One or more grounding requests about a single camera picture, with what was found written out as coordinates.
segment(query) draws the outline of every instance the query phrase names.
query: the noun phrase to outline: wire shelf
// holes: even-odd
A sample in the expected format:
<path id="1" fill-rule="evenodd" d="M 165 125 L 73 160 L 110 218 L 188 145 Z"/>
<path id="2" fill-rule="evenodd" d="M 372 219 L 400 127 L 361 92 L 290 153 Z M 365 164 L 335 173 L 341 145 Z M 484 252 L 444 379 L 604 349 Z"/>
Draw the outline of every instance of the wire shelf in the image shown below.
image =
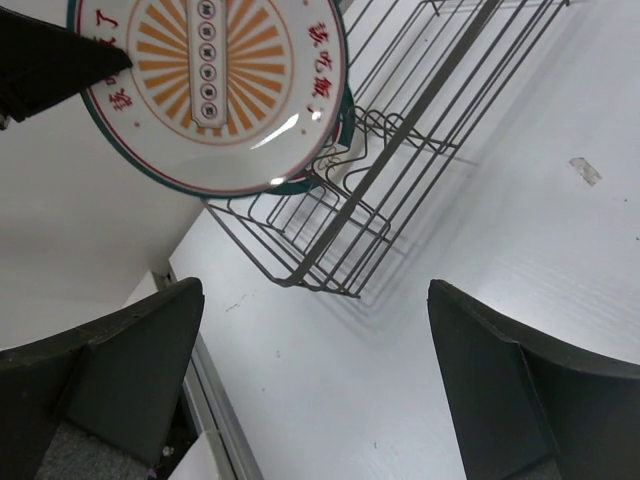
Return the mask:
<path id="1" fill-rule="evenodd" d="M 347 32 L 356 135 L 300 195 L 205 207 L 271 281 L 359 297 L 569 0 L 369 0 Z"/>

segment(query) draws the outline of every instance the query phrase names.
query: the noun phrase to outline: stain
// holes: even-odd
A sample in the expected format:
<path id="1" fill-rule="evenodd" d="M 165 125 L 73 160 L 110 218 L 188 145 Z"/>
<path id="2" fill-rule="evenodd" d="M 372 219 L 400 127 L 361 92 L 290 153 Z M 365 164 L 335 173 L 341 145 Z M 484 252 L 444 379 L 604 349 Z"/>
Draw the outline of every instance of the stain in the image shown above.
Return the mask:
<path id="1" fill-rule="evenodd" d="M 578 172 L 578 174 L 582 178 L 584 178 L 584 181 L 592 187 L 600 180 L 602 180 L 602 176 L 598 173 L 598 171 L 582 157 L 572 158 L 571 160 L 569 160 L 569 164 L 575 169 L 576 172 Z"/>
<path id="2" fill-rule="evenodd" d="M 242 302 L 242 300 L 244 300 L 245 298 L 247 298 L 247 295 L 243 295 L 240 300 L 238 300 L 236 303 L 234 303 L 233 305 L 231 305 L 229 308 L 227 308 L 225 310 L 225 312 L 230 312 L 231 310 L 233 310 L 234 308 L 238 308 L 240 306 L 240 302 Z"/>

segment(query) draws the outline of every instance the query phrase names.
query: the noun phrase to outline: plate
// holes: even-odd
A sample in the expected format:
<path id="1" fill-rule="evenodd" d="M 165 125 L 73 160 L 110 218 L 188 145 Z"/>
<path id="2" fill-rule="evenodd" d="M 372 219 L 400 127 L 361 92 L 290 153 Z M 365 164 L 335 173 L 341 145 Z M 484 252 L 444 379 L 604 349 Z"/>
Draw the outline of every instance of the plate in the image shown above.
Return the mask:
<path id="1" fill-rule="evenodd" d="M 324 148 L 305 170 L 288 182 L 272 188 L 272 195 L 300 195 L 330 181 L 336 185 L 349 168 L 348 159 L 355 134 L 355 104 L 348 84 L 345 87 L 335 127 Z"/>
<path id="2" fill-rule="evenodd" d="M 131 57 L 83 98 L 116 150 L 175 190 L 281 185 L 338 117 L 347 62 L 332 0 L 71 0 L 68 26 Z"/>

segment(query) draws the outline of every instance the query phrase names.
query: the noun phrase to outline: plate rim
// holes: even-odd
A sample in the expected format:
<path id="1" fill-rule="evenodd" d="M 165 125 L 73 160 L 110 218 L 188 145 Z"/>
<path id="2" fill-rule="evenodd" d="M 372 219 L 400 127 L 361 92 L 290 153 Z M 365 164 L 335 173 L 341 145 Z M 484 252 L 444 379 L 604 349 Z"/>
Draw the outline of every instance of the plate rim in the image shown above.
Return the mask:
<path id="1" fill-rule="evenodd" d="M 76 11 L 79 2 L 84 2 L 85 0 L 69 0 L 67 2 L 67 30 L 70 30 L 76 34 L 78 31 L 76 30 Z M 340 103 L 342 96 L 344 94 L 344 89 L 347 85 L 348 79 L 348 69 L 349 69 L 349 55 L 347 53 L 347 32 L 344 26 L 344 20 L 342 18 L 342 14 L 338 6 L 336 5 L 335 0 L 325 0 L 329 4 L 329 8 L 337 20 L 337 24 L 340 30 L 340 38 L 339 38 L 339 47 L 340 47 L 340 55 L 342 57 L 344 68 L 342 69 L 342 78 L 339 85 L 338 95 L 336 98 L 339 99 L 335 103 L 335 108 L 333 109 L 332 115 L 327 121 L 327 127 L 323 135 L 320 136 L 320 141 L 316 148 L 313 148 L 309 151 L 309 153 L 305 156 L 305 158 L 298 162 L 290 171 L 281 175 L 283 178 L 286 178 L 285 183 L 290 179 L 294 178 L 296 175 L 300 174 L 305 168 L 315 159 L 318 152 L 320 152 L 324 148 L 324 144 L 326 139 L 331 135 L 333 128 L 335 126 L 336 120 L 340 115 Z M 154 169 L 150 166 L 146 166 L 144 163 L 141 163 L 140 160 L 137 160 L 127 149 L 122 145 L 117 138 L 115 138 L 114 133 L 111 132 L 109 127 L 105 124 L 105 121 L 102 119 L 100 113 L 98 112 L 97 106 L 94 104 L 92 100 L 92 94 L 90 88 L 83 90 L 80 95 L 82 97 L 82 101 L 85 105 L 85 108 L 89 112 L 91 119 L 98 127 L 102 135 L 105 139 L 111 144 L 111 146 L 123 157 L 127 162 L 133 165 L 138 171 L 145 174 L 147 177 L 152 180 L 164 185 L 165 187 L 171 188 L 172 190 L 195 196 L 202 199 L 230 199 L 230 198 L 241 198 L 257 195 L 260 193 L 268 192 L 270 189 L 273 189 L 273 185 L 271 183 L 264 183 L 260 185 L 256 185 L 254 187 L 245 188 L 241 190 L 212 190 L 212 191 L 203 191 L 198 189 L 197 187 L 189 187 L 182 184 L 174 183 L 164 176 L 158 174 Z"/>

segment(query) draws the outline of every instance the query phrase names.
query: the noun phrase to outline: white table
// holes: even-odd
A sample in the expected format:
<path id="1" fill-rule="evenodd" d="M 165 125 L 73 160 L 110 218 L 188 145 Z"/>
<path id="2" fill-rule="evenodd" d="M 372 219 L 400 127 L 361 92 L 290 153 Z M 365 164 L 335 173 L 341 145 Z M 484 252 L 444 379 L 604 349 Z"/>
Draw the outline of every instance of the white table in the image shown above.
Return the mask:
<path id="1" fill-rule="evenodd" d="M 202 335 L 267 480 L 464 478 L 432 278 L 640 363 L 640 4 L 571 8 L 372 303 L 270 284 L 207 213 L 171 257 L 204 283 Z"/>

